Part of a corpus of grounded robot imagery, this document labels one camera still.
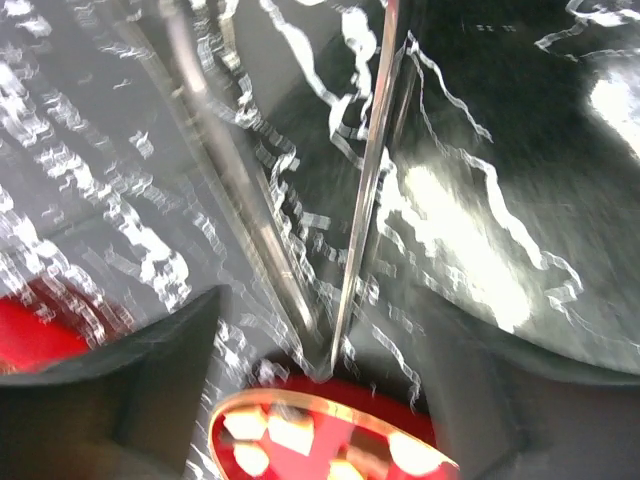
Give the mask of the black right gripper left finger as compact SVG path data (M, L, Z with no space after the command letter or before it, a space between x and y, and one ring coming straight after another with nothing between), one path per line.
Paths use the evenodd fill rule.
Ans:
M110 345L2 377L2 478L180 478L219 316L214 287Z

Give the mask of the white oval chocolate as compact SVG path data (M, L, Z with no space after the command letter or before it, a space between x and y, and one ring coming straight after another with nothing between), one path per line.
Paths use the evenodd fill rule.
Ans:
M269 467L266 452L255 443L236 443L233 455L238 466L249 476L261 476Z

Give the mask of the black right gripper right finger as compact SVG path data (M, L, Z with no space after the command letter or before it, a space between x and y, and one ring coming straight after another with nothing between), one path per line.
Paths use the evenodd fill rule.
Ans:
M421 287L351 333L382 390L433 421L464 479L635 479L639 379L552 353Z

